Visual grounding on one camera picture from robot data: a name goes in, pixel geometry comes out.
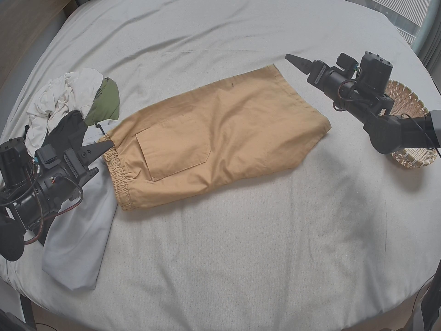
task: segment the khaki shorts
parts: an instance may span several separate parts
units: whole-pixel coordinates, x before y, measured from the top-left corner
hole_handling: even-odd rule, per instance
[[[330,128],[270,65],[141,109],[102,140],[128,211],[295,168]]]

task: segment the woven basket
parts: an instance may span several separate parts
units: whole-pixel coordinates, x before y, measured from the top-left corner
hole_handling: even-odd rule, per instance
[[[424,103],[409,87],[400,82],[389,81],[385,93],[395,103],[391,115],[409,114],[411,117],[423,117],[429,113]],[[436,151],[426,148],[404,148],[391,153],[392,157],[406,168],[419,168],[433,163],[437,157]]]

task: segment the green fabric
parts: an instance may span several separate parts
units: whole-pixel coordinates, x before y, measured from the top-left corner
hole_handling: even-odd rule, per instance
[[[115,81],[106,77],[96,92],[92,107],[84,122],[91,126],[97,122],[119,118],[119,92]]]

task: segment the back pocket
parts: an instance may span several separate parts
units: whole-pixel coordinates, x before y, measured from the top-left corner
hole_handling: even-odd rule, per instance
[[[153,125],[136,139],[153,181],[205,163],[210,154],[206,127],[187,115]]]

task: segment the wooden headboard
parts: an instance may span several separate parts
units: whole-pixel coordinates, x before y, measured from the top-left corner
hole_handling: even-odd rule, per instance
[[[72,0],[0,0],[0,90],[39,34]]]

